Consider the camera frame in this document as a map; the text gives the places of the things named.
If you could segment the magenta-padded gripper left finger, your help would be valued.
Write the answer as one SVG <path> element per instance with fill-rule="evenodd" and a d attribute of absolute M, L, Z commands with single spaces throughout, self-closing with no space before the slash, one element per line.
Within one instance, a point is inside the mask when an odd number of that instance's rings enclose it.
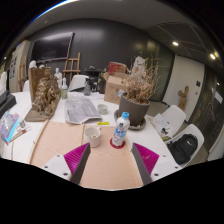
<path fill-rule="evenodd" d="M 90 144 L 85 143 L 65 155 L 55 155 L 42 166 L 42 169 L 79 184 L 90 152 Z"/>

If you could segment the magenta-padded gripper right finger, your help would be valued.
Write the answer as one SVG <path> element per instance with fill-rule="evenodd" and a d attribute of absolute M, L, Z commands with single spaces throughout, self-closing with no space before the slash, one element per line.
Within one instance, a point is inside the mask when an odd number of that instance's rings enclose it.
<path fill-rule="evenodd" d="M 159 155 L 150 149 L 134 143 L 131 152 L 137 164 L 143 185 L 166 177 L 181 167 L 166 155 Z"/>

